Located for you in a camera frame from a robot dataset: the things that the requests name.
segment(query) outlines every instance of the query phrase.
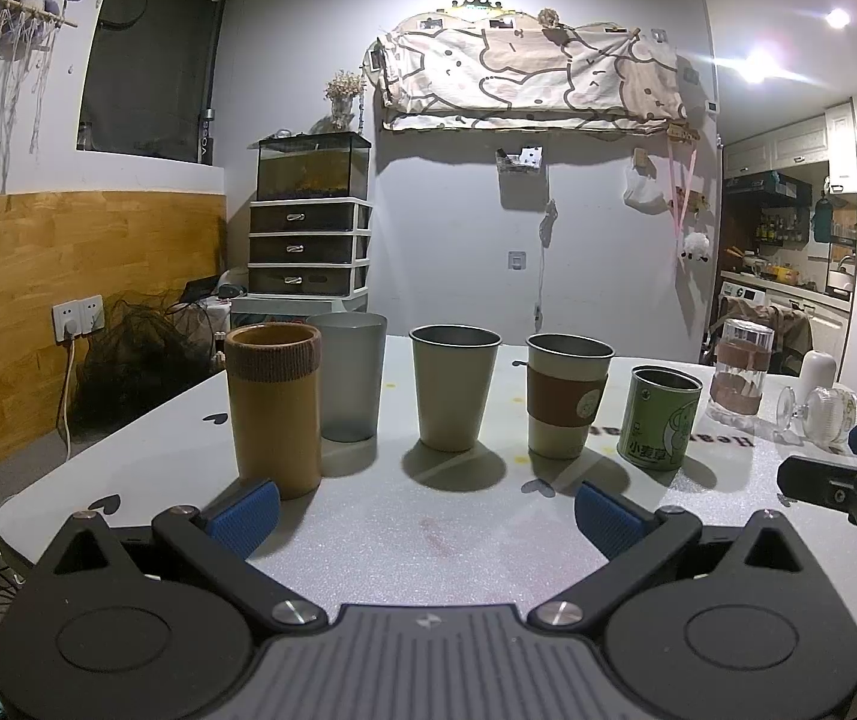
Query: fish tank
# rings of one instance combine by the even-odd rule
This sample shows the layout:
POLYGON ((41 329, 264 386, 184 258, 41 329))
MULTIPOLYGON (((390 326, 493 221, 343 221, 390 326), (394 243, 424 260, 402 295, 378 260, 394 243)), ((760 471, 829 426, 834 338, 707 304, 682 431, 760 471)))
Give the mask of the fish tank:
POLYGON ((371 148, 357 132, 259 141, 257 200, 367 200, 371 148))

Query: green can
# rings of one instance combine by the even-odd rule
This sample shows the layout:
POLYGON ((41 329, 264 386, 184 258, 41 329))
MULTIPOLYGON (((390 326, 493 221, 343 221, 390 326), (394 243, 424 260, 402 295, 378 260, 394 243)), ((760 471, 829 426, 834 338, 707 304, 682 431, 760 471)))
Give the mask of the green can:
POLYGON ((640 469, 681 468, 698 413, 702 382, 670 367, 632 371, 618 454, 640 469))

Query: electrical socket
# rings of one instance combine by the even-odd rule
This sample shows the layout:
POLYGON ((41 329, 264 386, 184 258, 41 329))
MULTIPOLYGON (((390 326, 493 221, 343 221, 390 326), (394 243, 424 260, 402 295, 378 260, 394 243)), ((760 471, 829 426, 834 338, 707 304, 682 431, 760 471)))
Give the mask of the electrical socket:
POLYGON ((65 324, 68 324, 70 319, 75 320, 77 332, 74 334, 78 338, 82 334, 82 306, 78 300, 70 300, 68 303, 59 303, 57 306, 52 306, 52 324, 55 326, 55 343, 65 341, 65 324))
POLYGON ((91 298, 79 300, 82 308, 82 335, 94 333, 105 327, 105 306, 102 295, 92 295, 91 298))

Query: beige metal cup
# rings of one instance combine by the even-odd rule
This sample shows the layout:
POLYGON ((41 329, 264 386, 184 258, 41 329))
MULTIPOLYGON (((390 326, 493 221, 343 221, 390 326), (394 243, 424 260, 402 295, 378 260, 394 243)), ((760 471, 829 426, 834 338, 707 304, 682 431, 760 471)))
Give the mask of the beige metal cup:
POLYGON ((283 500, 321 483, 321 333, 258 324, 225 337, 235 460, 242 479, 271 479, 283 500))
POLYGON ((409 333, 422 443, 441 452, 467 452, 478 441, 501 337, 454 324, 409 333))
POLYGON ((552 460, 573 460, 605 393, 614 349, 583 336, 528 338, 528 448, 552 460))

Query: recessed light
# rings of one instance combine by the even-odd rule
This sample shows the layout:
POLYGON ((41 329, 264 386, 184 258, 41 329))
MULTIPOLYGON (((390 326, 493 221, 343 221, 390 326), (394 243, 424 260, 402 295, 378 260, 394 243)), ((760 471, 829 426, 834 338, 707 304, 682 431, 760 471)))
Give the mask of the recessed light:
POLYGON ((740 63, 738 71, 748 83, 761 83, 763 80, 778 76, 781 73, 781 69, 777 66, 777 62, 772 59, 772 55, 763 52, 761 49, 751 52, 748 59, 740 63))
POLYGON ((852 17, 849 15, 849 12, 847 12, 847 10, 840 9, 839 7, 835 8, 825 16, 825 20, 835 29, 844 29, 852 23, 852 17))

